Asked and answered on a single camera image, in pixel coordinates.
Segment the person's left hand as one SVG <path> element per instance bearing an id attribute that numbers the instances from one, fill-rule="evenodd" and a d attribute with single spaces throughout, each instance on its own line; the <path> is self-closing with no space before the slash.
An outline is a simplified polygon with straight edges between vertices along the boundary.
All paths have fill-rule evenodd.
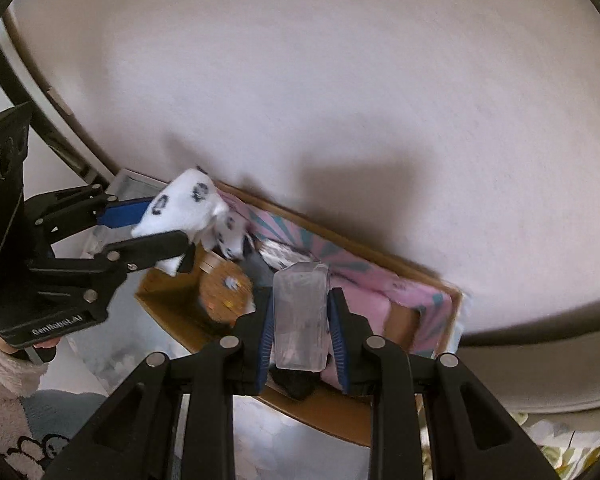
<path id="1" fill-rule="evenodd" d="M 55 347 L 57 347 L 57 346 L 58 346 L 58 344 L 60 343 L 60 341 L 61 341 L 61 338 L 60 338 L 60 337 L 58 337 L 58 338 L 53 338 L 53 339 L 50 339 L 50 340 L 46 340 L 46 341 L 43 341 L 43 342 L 39 342 L 38 344 L 35 344 L 35 345 L 33 346 L 33 348 L 35 348 L 36 350 L 41 350 L 41 349 L 44 349 L 44 350 L 47 350 L 47 349 L 53 349 L 53 348 L 55 348 Z M 14 353 L 17 353 L 17 352 L 18 352 L 18 349 L 17 349 L 17 348 L 15 348 L 15 347 L 11 346 L 11 345 L 10 345 L 8 342 L 4 341 L 4 339 L 3 339 L 1 336 L 0 336 L 0 349 L 1 349 L 3 352 L 7 353 L 7 354 L 14 354 Z"/>

